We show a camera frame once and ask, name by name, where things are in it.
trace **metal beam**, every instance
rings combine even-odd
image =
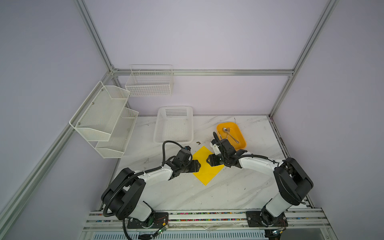
[[[101,42],[101,38],[99,36],[99,33],[96,30],[95,24],[93,23],[93,20],[92,20],[91,14],[89,13],[87,5],[85,4],[84,0],[74,0],[74,3],[79,10],[81,18],[83,19],[85,26],[87,27],[88,32],[91,35],[91,38],[95,43],[96,48],[100,53],[106,68],[112,71],[113,66],[111,64],[111,61],[109,60],[107,52],[105,51],[104,45]]]
[[[103,79],[101,80],[103,84],[107,83],[113,77],[113,73],[108,71]],[[87,109],[87,106],[91,103],[96,93],[100,90],[100,88],[94,88],[91,94],[87,97],[87,99],[81,105],[81,111],[78,112],[78,116],[82,116],[84,111]],[[37,164],[37,166],[33,169],[32,173],[28,176],[25,182],[21,185],[19,190],[10,200],[8,205],[0,214],[0,240],[3,239],[11,227],[14,225],[18,217],[21,215],[25,206],[28,203],[28,200],[34,193],[34,191],[38,188],[38,186],[42,183],[52,166],[55,164],[57,157],[64,145],[74,132],[74,129],[67,124],[67,126],[63,129],[60,135],[57,137],[52,146],[45,153],[43,158]]]
[[[127,76],[131,74],[131,70],[114,69],[113,73],[116,76]],[[174,76],[292,76],[292,74],[292,69],[173,69]]]
[[[280,107],[280,104],[284,100],[284,97],[286,96],[289,88],[292,86],[293,81],[295,80],[297,74],[299,73],[301,67],[303,66],[305,60],[307,59],[310,51],[313,48],[313,45],[315,44],[316,40],[319,37],[319,34],[323,30],[325,23],[328,21],[329,17],[331,16],[334,8],[336,7],[337,3],[339,0],[329,0],[328,3],[326,4],[325,8],[323,9],[323,12],[320,15],[319,20],[317,21],[314,29],[312,30],[312,33],[310,37],[308,38],[307,43],[305,44],[303,50],[301,51],[301,54],[299,58],[296,61],[295,67],[293,68],[294,73],[292,76],[289,76],[280,95],[278,96],[275,104],[272,107],[272,110],[269,114],[269,116],[273,117],[277,109]]]

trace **black mounting plate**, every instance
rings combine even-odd
[[[128,223],[127,228],[128,229],[142,229],[144,228],[140,223],[138,219],[135,218],[127,218],[126,222]],[[155,220],[153,221],[152,226],[149,227],[151,228],[156,228],[159,229],[163,227],[163,223],[166,222],[168,223],[168,213],[167,212],[156,212],[155,213]]]
[[[262,221],[260,218],[261,211],[247,211],[245,213],[247,215],[247,222],[249,227],[265,227],[263,224],[261,224],[261,221]],[[284,226],[287,227],[288,226],[288,222],[286,220],[284,213],[281,213],[280,216],[277,217],[277,219],[279,220],[277,220],[277,222],[270,227],[284,227]]]

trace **white marble tabletop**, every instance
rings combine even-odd
[[[266,116],[194,116],[194,154],[202,146],[210,151],[212,133],[222,122],[235,122],[253,154],[284,159],[284,155]],[[145,170],[162,162],[160,144],[153,142],[156,117],[138,117],[125,155],[116,171],[123,168]],[[166,144],[166,158],[176,155],[179,147]],[[206,186],[193,174],[180,176],[145,187],[141,200],[155,210],[259,209],[278,193],[273,178],[249,169],[224,167]]]

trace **yellow square sheet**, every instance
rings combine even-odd
[[[209,155],[213,154],[206,147],[200,148],[194,155],[193,159],[198,160],[201,164],[199,172],[194,172],[193,174],[197,179],[199,179],[204,185],[207,185],[219,172],[223,169],[224,165],[219,165],[211,167],[207,163],[207,158]]]

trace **aluminum frame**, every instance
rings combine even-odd
[[[130,70],[119,70],[115,69],[107,55],[107,52],[105,50],[105,47],[100,39],[100,36],[96,30],[96,27],[94,25],[94,22],[92,20],[92,17],[89,13],[89,10],[84,2],[84,0],[74,0],[75,5],[77,6],[79,13],[87,27],[87,30],[89,31],[91,38],[93,42],[95,43],[95,46],[100,53],[100,56],[108,69],[107,73],[104,75],[102,82],[107,83],[109,80],[113,80],[117,86],[120,87],[120,83],[117,79],[118,76],[124,76],[129,75],[131,73]],[[283,101],[284,97],[286,96],[290,86],[292,85],[293,81],[295,80],[299,70],[301,69],[302,65],[304,64],[306,58],[308,57],[309,52],[313,48],[313,45],[315,44],[317,38],[319,37],[319,34],[321,33],[322,28],[324,27],[326,21],[329,19],[331,13],[333,12],[335,6],[337,5],[338,0],[329,0],[326,7],[324,8],[318,22],[315,25],[315,28],[313,29],[304,49],[302,50],[302,53],[300,54],[299,59],[297,60],[295,67],[293,70],[291,69],[276,69],[276,70],[255,70],[255,69],[237,69],[237,70],[223,70],[223,69],[217,69],[217,70],[186,70],[186,69],[179,69],[174,70],[174,75],[176,76],[288,76],[287,82],[285,83],[278,99],[276,100],[269,116],[270,116],[270,123],[272,126],[272,129],[276,135],[276,138],[281,146],[281,149],[283,150],[284,154],[286,156],[289,156],[288,151],[286,150],[286,147],[280,137],[280,134],[277,131],[276,125],[273,122],[273,116],[276,114],[276,111],[278,110],[281,102]],[[99,89],[94,89],[93,92],[88,96],[88,98],[83,102],[81,105],[81,108],[84,110],[86,109],[86,106],[90,103],[89,101],[92,100],[92,96],[97,93]],[[59,156],[61,150],[65,146],[66,142],[68,141],[69,137],[74,132],[74,129],[67,124],[67,126],[63,129],[61,134],[58,136],[58,138],[55,140],[55,142],[51,145],[49,150],[46,152],[46,154],[43,156],[43,158],[40,160],[38,165],[33,169],[32,173],[28,176],[28,178],[25,180],[25,182],[21,185],[19,190],[16,192],[16,194],[13,196],[13,198],[10,200],[10,202],[6,205],[4,210],[0,214],[0,240],[5,237],[5,235],[8,233],[10,228],[13,226],[13,224],[16,222],[17,218],[22,213],[23,209],[25,208],[26,204],[28,203],[28,200],[33,195],[35,190],[39,187],[41,182],[44,180],[45,176],[48,174],[52,166],[57,160],[57,157]]]

